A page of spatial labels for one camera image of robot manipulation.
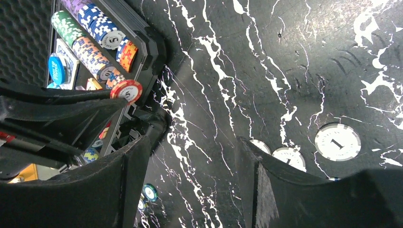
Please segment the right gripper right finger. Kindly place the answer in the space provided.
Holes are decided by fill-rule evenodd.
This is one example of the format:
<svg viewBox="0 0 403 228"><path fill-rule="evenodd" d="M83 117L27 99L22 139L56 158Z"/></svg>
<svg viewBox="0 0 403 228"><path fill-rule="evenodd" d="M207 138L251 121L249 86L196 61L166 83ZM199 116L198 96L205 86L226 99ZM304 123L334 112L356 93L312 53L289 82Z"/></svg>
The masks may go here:
<svg viewBox="0 0 403 228"><path fill-rule="evenodd" d="M400 228L402 170L364 170L331 181L300 171L243 137L236 170L248 228Z"/></svg>

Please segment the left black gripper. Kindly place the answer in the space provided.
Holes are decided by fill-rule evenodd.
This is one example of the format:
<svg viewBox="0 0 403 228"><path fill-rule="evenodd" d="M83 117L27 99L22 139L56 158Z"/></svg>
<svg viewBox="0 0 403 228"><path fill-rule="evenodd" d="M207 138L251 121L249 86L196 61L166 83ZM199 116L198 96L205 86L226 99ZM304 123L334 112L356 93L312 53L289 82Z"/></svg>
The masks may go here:
<svg viewBox="0 0 403 228"><path fill-rule="evenodd" d="M61 90L0 80L0 181L32 164L64 172L127 105L109 90Z"/></svg>

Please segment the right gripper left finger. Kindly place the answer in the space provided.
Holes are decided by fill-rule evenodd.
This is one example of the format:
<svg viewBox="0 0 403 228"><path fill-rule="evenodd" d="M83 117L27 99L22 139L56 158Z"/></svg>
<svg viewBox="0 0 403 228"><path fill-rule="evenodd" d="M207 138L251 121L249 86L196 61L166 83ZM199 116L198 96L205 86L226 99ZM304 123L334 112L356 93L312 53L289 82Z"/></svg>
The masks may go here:
<svg viewBox="0 0 403 228"><path fill-rule="evenodd" d="M131 228L151 152L142 136L85 166L0 185L3 228Z"/></svg>

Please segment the blue small blind button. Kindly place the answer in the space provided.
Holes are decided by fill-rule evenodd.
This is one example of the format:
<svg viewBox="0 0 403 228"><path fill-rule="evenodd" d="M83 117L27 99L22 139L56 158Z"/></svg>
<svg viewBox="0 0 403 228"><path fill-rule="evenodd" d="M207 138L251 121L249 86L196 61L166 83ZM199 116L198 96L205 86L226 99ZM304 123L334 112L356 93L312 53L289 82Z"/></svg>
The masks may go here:
<svg viewBox="0 0 403 228"><path fill-rule="evenodd" d="M67 82L67 63L58 53L52 53L50 55L48 59L48 71L55 84L61 85Z"/></svg>

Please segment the red poker chip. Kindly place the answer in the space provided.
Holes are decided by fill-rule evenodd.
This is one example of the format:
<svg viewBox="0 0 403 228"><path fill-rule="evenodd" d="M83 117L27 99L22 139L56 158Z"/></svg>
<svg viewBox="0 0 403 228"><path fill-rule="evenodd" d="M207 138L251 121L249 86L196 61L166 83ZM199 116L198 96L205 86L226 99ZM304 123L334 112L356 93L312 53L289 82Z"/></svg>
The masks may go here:
<svg viewBox="0 0 403 228"><path fill-rule="evenodd" d="M142 95L143 86L135 80L124 80L110 92L111 99L124 98L129 105L134 104Z"/></svg>

